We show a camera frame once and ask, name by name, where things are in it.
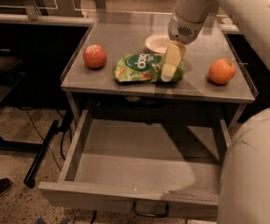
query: green chip bag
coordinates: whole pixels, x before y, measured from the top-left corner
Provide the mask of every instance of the green chip bag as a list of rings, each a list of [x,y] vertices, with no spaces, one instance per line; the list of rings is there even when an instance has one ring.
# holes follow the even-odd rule
[[[117,64],[115,78],[119,82],[163,82],[161,80],[164,55],[134,54],[123,56]],[[171,82],[178,82],[184,73],[184,63],[180,62]]]

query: drawer handle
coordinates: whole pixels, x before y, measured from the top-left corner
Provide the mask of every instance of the drawer handle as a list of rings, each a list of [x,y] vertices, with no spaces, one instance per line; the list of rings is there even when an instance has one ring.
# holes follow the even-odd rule
[[[154,214],[154,213],[143,213],[143,212],[139,212],[136,210],[136,202],[134,202],[133,204],[133,211],[135,214],[137,214],[138,216],[142,216],[142,217],[168,217],[169,215],[169,204],[167,203],[165,205],[165,212],[162,214]]]

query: floor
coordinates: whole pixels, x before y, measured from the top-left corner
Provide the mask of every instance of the floor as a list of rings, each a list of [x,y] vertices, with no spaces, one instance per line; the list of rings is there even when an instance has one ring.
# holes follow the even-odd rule
[[[108,10],[171,12],[176,0],[107,0]],[[82,7],[94,10],[94,0],[82,0]],[[0,134],[6,140],[42,143],[53,120],[61,123],[63,110],[36,108],[21,110],[18,107],[0,107]],[[92,211],[73,210],[52,206],[37,188],[41,181],[55,182],[63,166],[60,153],[63,133],[53,136],[48,152],[36,175],[33,189],[23,184],[23,179],[33,162],[34,153],[0,151],[0,178],[8,177],[13,184],[9,192],[0,197],[0,223],[91,223]],[[69,133],[64,136],[63,154],[70,145]],[[185,224],[184,219],[146,218],[133,214],[97,212],[94,223],[105,224]],[[209,224],[215,222],[189,220],[189,224]]]

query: open drawer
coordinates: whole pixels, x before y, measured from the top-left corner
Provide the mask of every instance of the open drawer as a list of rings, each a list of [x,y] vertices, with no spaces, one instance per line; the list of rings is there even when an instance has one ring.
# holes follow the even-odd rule
[[[217,104],[97,105],[83,110],[58,182],[39,189],[56,206],[212,218],[230,142]]]

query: paper plate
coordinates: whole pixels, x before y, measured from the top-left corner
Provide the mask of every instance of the paper plate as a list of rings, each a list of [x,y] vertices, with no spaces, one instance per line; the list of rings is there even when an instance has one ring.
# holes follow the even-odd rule
[[[165,54],[165,51],[171,42],[168,34],[156,34],[149,36],[145,41],[145,46],[158,54]]]

